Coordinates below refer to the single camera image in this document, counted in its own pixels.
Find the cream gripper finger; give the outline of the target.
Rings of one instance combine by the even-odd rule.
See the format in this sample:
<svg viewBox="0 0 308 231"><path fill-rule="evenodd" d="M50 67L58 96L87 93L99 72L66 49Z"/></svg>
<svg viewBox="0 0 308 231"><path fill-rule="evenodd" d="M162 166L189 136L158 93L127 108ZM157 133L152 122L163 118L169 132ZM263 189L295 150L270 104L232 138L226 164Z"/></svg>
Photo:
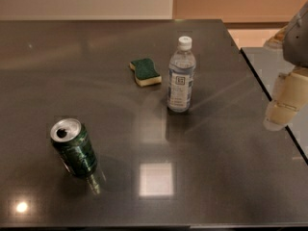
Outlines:
<svg viewBox="0 0 308 231"><path fill-rule="evenodd" d="M296 66L288 74L280 73L271 98L264 126L270 131L279 131L308 103L308 68Z"/></svg>
<svg viewBox="0 0 308 231"><path fill-rule="evenodd" d="M264 47L268 49L281 49L286 34L287 27L280 29L274 36L270 37L264 43Z"/></svg>

